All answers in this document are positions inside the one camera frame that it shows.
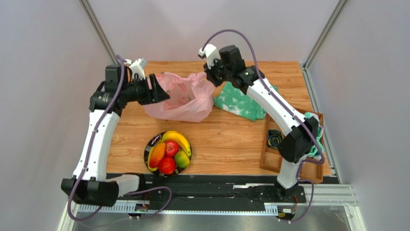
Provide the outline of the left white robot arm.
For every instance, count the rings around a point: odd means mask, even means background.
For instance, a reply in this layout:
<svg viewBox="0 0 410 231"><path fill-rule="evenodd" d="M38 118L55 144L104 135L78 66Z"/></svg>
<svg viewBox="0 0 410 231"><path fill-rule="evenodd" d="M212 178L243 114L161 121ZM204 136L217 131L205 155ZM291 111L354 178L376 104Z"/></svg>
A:
<svg viewBox="0 0 410 231"><path fill-rule="evenodd" d="M117 199L136 192L145 180L139 173L107 179L108 152L122 110L130 102L148 105L168 100L154 74L146 77L145 65L108 65L105 80L90 97L90 121L80 161L61 189L81 205L113 206Z"/></svg>

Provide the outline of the green fruit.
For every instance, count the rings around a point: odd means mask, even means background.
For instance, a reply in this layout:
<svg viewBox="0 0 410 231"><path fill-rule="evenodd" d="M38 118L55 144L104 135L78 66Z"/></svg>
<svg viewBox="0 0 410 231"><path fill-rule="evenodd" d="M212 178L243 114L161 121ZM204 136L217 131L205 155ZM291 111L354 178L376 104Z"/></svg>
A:
<svg viewBox="0 0 410 231"><path fill-rule="evenodd" d="M177 152L174 156L174 160L176 162L177 167L182 169L188 167L190 164L190 158L184 151Z"/></svg>

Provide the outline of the pink plastic bag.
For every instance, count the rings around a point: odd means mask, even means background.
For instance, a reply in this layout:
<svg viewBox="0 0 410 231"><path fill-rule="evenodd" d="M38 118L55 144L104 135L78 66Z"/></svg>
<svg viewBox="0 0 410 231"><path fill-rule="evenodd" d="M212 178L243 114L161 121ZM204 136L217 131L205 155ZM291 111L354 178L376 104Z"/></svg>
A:
<svg viewBox="0 0 410 231"><path fill-rule="evenodd" d="M156 76L170 99L144 105L145 113L162 120L200 122L212 112L215 86L206 79L205 72L181 77L171 72Z"/></svg>

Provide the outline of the yellow mango fruit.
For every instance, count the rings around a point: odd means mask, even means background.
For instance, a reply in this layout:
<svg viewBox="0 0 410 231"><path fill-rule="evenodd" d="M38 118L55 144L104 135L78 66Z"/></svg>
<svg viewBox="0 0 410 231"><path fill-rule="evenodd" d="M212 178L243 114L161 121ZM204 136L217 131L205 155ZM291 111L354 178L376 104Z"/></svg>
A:
<svg viewBox="0 0 410 231"><path fill-rule="evenodd" d="M150 166L150 159L151 159L151 155L152 155L152 151L153 151L153 147L150 149L149 154L148 154L148 159L147 159L147 168L151 171L151 172L155 172L157 171L158 167L151 167Z"/></svg>

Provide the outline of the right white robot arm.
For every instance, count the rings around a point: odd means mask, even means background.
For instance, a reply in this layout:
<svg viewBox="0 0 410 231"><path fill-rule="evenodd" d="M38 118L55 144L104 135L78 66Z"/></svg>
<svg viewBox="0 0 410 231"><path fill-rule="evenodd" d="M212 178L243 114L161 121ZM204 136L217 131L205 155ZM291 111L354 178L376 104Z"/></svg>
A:
<svg viewBox="0 0 410 231"><path fill-rule="evenodd" d="M202 47L198 55L206 59L207 79L216 87L229 82L257 102L279 126L283 140L278 146L282 164L277 182L283 189L299 180L302 162L312 146L317 145L319 122L294 109L270 84L258 65L247 66L239 49L230 45L218 50L214 45Z"/></svg>

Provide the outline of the red tomato fruit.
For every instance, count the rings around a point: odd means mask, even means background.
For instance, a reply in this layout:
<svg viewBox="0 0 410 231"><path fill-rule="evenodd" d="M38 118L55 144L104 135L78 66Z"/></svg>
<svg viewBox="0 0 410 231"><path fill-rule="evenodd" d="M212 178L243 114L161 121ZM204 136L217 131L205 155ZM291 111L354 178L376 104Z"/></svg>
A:
<svg viewBox="0 0 410 231"><path fill-rule="evenodd" d="M164 157L158 165L158 170L160 173L165 175L172 174L177 168L176 162L172 157Z"/></svg>

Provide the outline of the yellow banana bunch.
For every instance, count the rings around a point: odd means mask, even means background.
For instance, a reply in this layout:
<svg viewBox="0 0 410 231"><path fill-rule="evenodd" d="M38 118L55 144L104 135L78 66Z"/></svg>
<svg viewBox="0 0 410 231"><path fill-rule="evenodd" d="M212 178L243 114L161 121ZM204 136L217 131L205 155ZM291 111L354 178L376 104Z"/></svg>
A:
<svg viewBox="0 0 410 231"><path fill-rule="evenodd" d="M175 141L182 150L187 154L189 158L192 156L191 144L188 139L181 133L171 130L167 131L162 135L162 141L173 140Z"/></svg>

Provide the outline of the red apple fruit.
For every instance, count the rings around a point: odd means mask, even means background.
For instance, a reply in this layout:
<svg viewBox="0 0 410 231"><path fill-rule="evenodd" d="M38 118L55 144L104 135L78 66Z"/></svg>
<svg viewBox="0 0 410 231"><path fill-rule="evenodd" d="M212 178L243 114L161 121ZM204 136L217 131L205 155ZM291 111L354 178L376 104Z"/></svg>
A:
<svg viewBox="0 0 410 231"><path fill-rule="evenodd" d="M179 152L179 145L173 140L165 141L166 149L165 156L174 157Z"/></svg>

